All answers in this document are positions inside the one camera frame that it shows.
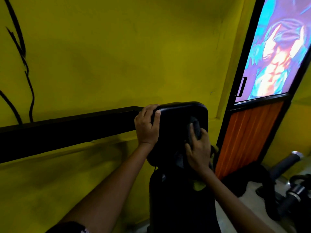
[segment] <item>black padded cushion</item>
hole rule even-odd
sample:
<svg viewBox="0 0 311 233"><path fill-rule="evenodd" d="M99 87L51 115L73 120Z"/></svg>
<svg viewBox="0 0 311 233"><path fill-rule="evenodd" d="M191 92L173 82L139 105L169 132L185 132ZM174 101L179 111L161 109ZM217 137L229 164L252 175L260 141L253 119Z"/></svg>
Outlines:
<svg viewBox="0 0 311 233"><path fill-rule="evenodd" d="M159 140L147 157L152 166L174 165L174 154L184 152L184 141L188 140L187 125L195 117L200 127L208 131L208 111L199 102L175 102L164 104L154 110L161 111Z"/></svg>

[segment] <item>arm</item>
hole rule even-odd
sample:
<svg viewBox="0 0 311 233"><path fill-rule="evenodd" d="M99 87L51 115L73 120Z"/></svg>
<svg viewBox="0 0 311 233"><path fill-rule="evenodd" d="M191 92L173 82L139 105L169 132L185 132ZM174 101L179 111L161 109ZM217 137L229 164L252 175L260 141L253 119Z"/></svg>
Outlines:
<svg viewBox="0 0 311 233"><path fill-rule="evenodd" d="M201 128L202 138L197 140L191 126L193 150L185 144L191 167L202 177L215 195L215 199L228 216L238 233L274 233L262 220L247 208L213 173L210 161L211 143L208 133Z"/></svg>
<svg viewBox="0 0 311 233"><path fill-rule="evenodd" d="M111 232L133 183L159 137L160 111L154 123L151 115L158 105L148 105L139 112L134 122L138 148L122 165L104 179L81 200L60 222L74 221L92 233Z"/></svg>

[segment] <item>anime character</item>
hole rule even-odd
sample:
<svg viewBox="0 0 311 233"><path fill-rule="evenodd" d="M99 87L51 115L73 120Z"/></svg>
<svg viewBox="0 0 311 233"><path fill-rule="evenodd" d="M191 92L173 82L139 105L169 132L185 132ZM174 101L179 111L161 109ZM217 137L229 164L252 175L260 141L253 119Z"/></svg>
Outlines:
<svg viewBox="0 0 311 233"><path fill-rule="evenodd" d="M299 67L307 52L307 30L297 19L282 19L268 29L261 44L252 45L249 58L258 69L248 100L282 93L291 69Z"/></svg>

